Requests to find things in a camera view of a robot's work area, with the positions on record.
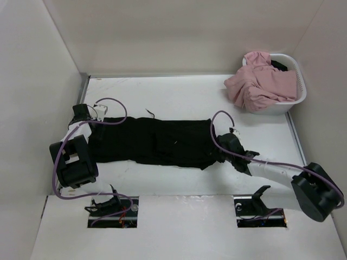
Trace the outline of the black trousers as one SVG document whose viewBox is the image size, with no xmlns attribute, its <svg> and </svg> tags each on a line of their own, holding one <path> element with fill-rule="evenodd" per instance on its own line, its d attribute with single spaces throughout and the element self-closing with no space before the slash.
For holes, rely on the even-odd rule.
<svg viewBox="0 0 347 260">
<path fill-rule="evenodd" d="M 207 120 L 105 118 L 96 125 L 88 147 L 98 163 L 131 160 L 145 165 L 204 170 L 223 161 L 212 141 Z"/>
</svg>

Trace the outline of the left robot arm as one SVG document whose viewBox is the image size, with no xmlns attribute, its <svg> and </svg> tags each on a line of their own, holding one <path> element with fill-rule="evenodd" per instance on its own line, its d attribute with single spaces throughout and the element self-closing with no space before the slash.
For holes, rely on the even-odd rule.
<svg viewBox="0 0 347 260">
<path fill-rule="evenodd" d="M 75 190 L 81 188 L 86 193 L 97 194 L 92 198 L 91 205 L 85 207 L 92 217 L 116 216 L 124 209 L 116 189 L 97 181 L 97 163 L 88 147 L 89 137 L 95 128 L 93 121 L 102 121 L 106 110 L 103 106 L 91 107 L 84 103 L 73 106 L 74 116 L 68 125 L 67 134 L 61 141 L 49 146 L 53 161 L 61 153 L 56 169 L 61 186 Z"/>
</svg>

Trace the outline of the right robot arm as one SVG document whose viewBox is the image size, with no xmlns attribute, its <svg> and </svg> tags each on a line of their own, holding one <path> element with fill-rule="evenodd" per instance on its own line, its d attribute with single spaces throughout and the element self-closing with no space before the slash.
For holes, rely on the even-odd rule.
<svg viewBox="0 0 347 260">
<path fill-rule="evenodd" d="M 229 162 L 236 171 L 250 177 L 283 186 L 282 191 L 273 191 L 270 184 L 263 184 L 254 193 L 236 199 L 235 211 L 243 221 L 260 222 L 290 209 L 323 222 L 334 210 L 344 206 L 342 191 L 319 164 L 297 166 L 267 161 L 258 152 L 244 149 L 233 132 L 211 133 L 211 139 L 221 162 Z"/>
</svg>

